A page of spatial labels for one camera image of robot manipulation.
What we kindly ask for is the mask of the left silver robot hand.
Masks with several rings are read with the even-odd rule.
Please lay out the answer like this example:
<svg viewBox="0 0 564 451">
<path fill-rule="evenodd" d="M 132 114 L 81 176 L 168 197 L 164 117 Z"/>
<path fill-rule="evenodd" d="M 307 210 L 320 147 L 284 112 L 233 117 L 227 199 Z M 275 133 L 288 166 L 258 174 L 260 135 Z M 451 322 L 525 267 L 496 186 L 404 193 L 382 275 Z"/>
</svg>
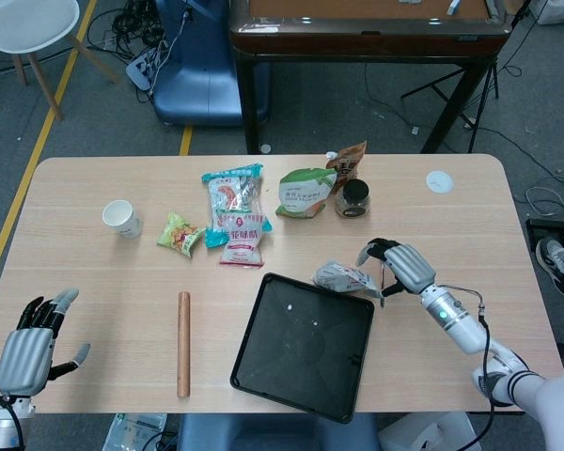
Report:
<svg viewBox="0 0 564 451">
<path fill-rule="evenodd" d="M 24 308 L 16 328 L 6 340 L 0 359 L 0 394 L 4 397 L 33 397 L 47 382 L 80 367 L 90 345 L 85 343 L 68 362 L 54 365 L 55 341 L 71 304 L 79 295 L 67 288 L 53 299 L 40 296 Z"/>
</svg>

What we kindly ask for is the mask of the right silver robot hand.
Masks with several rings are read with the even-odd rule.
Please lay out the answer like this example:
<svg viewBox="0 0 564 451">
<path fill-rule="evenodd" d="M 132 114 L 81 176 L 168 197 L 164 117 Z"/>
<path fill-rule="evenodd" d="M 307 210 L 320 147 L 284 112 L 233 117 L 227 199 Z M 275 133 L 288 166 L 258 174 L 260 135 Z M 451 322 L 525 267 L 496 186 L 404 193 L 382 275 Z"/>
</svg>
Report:
<svg viewBox="0 0 564 451">
<path fill-rule="evenodd" d="M 382 261 L 395 275 L 396 283 L 383 288 L 381 297 L 407 291 L 420 294 L 434 284 L 436 272 L 431 265 L 409 244 L 377 238 L 371 240 L 359 253 L 356 265 L 363 265 L 370 257 Z"/>
</svg>

